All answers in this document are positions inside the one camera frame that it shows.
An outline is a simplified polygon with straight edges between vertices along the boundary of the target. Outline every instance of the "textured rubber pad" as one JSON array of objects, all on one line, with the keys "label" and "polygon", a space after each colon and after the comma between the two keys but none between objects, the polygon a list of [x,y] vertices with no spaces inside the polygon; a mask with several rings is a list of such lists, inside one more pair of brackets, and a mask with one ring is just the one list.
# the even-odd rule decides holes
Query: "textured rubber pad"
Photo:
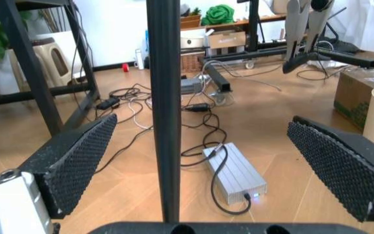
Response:
[{"label": "textured rubber pad", "polygon": [[374,165],[314,127],[291,122],[288,136],[351,215],[374,220]]},{"label": "textured rubber pad", "polygon": [[63,218],[78,204],[117,123],[112,114],[54,136],[19,169],[33,173],[51,218]]}]

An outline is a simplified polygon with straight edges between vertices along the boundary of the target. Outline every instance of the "power adapter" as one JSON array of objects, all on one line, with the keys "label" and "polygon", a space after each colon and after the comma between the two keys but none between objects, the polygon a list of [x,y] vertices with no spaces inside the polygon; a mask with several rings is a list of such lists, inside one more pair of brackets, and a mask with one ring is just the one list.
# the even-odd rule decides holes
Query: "power adapter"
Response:
[{"label": "power adapter", "polygon": [[207,103],[192,104],[186,107],[185,110],[191,112],[206,112],[210,110],[210,105]]},{"label": "power adapter", "polygon": [[107,110],[107,109],[115,106],[119,102],[120,102],[119,98],[117,98],[117,97],[110,97],[109,99],[104,100],[103,102],[101,102],[100,104],[98,104],[96,106],[96,109],[98,109],[98,110]]},{"label": "power adapter", "polygon": [[[227,204],[246,201],[250,197],[258,197],[267,192],[267,185],[255,167],[246,159],[233,143],[224,145],[229,157],[220,170],[216,183],[220,188]],[[212,152],[216,147],[203,149],[204,157],[208,157],[208,165],[214,173],[225,157],[223,150]]]}]

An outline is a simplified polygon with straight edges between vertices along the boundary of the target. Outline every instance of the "black metal stand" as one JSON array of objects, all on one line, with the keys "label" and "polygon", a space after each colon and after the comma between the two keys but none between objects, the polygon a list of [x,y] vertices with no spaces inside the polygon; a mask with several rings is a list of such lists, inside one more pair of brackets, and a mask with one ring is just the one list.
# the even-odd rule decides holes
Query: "black metal stand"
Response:
[{"label": "black metal stand", "polygon": [[[70,22],[80,57],[86,58],[82,63],[88,83],[49,89],[44,79],[41,65],[34,53],[31,42],[28,39],[27,32],[22,23],[15,1],[0,0],[1,24],[9,38],[10,44],[12,45],[31,89],[30,92],[0,95],[0,104],[35,99],[51,135],[78,126],[90,110],[93,102],[99,98],[99,92],[89,63],[90,59],[87,56],[87,51],[83,43],[78,43],[78,38],[82,37],[77,21],[75,20],[76,15],[73,2],[71,0],[26,0],[18,5],[21,9],[38,9],[41,7],[59,6],[65,6],[67,8],[67,17]],[[85,100],[82,101],[80,107],[72,114],[72,117],[67,120],[65,126],[63,126],[53,96],[86,90],[90,91],[89,94]]]},{"label": "black metal stand", "polygon": [[[210,60],[218,61],[233,61],[240,59],[255,59],[260,57],[282,55],[286,54],[286,42],[274,42],[274,43],[258,43],[258,22],[260,18],[258,16],[259,0],[237,0],[237,3],[250,2],[249,7],[249,29],[248,29],[248,47],[246,53],[235,53],[228,55],[217,55],[211,57],[205,57],[202,62],[206,63]],[[329,51],[320,49],[320,53],[324,56],[330,57],[332,60],[344,62],[347,64],[360,66],[364,68],[374,67],[374,59],[362,59],[356,58],[352,54],[341,53],[337,51]],[[225,79],[213,65],[208,64],[206,66],[206,72],[215,82],[219,88],[219,92],[231,92],[230,83]]]},{"label": "black metal stand", "polygon": [[180,212],[180,1],[147,0],[152,116],[164,222]]}]

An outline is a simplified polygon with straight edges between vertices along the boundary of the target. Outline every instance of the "cardboard box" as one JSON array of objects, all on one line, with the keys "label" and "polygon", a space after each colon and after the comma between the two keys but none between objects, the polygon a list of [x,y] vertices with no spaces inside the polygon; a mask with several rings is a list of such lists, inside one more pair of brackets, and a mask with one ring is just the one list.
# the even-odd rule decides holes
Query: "cardboard box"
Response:
[{"label": "cardboard box", "polygon": [[374,69],[362,68],[340,74],[334,101],[335,109],[363,130],[374,88]]},{"label": "cardboard box", "polygon": [[208,45],[211,49],[244,46],[246,34],[244,31],[225,30],[212,33],[208,36]]}]

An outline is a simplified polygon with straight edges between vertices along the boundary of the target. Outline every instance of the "white device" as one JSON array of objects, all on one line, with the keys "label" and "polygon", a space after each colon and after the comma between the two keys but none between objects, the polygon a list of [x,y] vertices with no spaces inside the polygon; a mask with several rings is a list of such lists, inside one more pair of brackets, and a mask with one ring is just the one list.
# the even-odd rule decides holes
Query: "white device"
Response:
[{"label": "white device", "polygon": [[[227,204],[246,201],[244,195],[248,193],[251,197],[258,197],[267,192],[267,184],[262,176],[243,156],[233,143],[224,145],[228,157],[226,164],[218,173],[216,182],[221,189]],[[203,149],[203,156],[208,157],[215,149]],[[225,157],[223,150],[219,150],[214,157],[208,160],[208,165],[214,173]]]},{"label": "white device", "polygon": [[140,49],[135,50],[135,63],[134,67],[137,67],[139,70],[144,70],[144,61],[142,61],[142,54]]}]

